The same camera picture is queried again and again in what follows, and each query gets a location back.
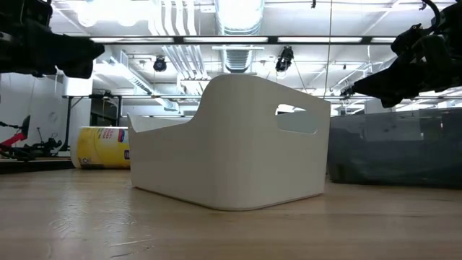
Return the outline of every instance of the ceiling duct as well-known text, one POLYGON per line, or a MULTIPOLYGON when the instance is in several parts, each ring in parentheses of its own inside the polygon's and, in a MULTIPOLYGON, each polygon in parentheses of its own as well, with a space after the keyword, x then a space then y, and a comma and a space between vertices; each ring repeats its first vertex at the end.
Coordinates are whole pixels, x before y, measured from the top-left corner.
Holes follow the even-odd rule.
MULTIPOLYGON (((119 74, 125 77, 133 86, 138 87, 146 92, 148 95, 159 95, 157 91, 155 91, 151 84, 147 82, 140 74, 136 71, 130 69, 128 65, 128 56, 121 51, 120 55, 118 56, 118 60, 115 58, 110 59, 111 64, 118 68, 119 74)), ((168 99, 164 98, 155 98, 155 100, 164 107, 166 111, 179 111, 179 105, 174 103, 168 99)))
MULTIPOLYGON (((214 0, 220 35, 258 35, 263 18, 264 0, 214 0)), ((222 51, 226 68, 243 73, 251 65, 252 50, 222 51)))

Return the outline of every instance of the yellow container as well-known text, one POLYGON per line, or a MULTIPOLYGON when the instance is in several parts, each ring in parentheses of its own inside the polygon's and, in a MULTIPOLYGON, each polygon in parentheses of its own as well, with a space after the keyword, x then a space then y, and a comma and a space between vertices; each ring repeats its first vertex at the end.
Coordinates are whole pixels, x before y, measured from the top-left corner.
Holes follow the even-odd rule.
POLYGON ((130 168, 128 129, 82 127, 71 146, 71 158, 76 168, 130 168))

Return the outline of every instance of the wooden tabletop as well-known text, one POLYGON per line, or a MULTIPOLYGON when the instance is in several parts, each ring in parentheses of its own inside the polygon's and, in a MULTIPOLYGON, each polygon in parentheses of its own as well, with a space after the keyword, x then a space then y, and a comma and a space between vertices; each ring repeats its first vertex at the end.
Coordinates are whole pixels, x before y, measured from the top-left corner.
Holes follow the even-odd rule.
POLYGON ((462 191, 336 185, 219 212, 128 171, 0 175, 0 259, 462 259, 462 191))

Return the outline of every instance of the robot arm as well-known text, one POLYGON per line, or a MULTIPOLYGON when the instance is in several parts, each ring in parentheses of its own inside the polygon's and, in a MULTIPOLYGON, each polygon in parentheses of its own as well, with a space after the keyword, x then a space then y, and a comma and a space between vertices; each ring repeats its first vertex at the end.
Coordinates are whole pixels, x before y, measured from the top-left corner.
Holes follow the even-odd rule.
POLYGON ((391 66, 355 82, 342 95, 373 96, 390 108, 420 92, 462 85, 462 2, 458 0, 441 13, 431 0, 424 3, 435 12, 432 26, 413 25, 399 35, 391 45, 398 56, 391 66))
POLYGON ((52 33, 52 14, 51 0, 0 1, 0 73, 43 77, 58 67, 68 77, 91 77, 93 60, 104 46, 52 33))

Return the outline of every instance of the white plastic bin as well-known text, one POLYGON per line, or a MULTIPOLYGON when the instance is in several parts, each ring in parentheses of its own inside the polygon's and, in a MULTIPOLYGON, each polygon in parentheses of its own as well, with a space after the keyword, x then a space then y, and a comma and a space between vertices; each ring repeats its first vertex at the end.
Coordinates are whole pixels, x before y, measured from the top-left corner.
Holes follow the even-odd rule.
POLYGON ((216 77, 189 122, 129 116, 132 183, 224 210, 319 195, 330 112, 329 102, 262 78, 216 77), (275 116, 280 104, 306 111, 275 116))

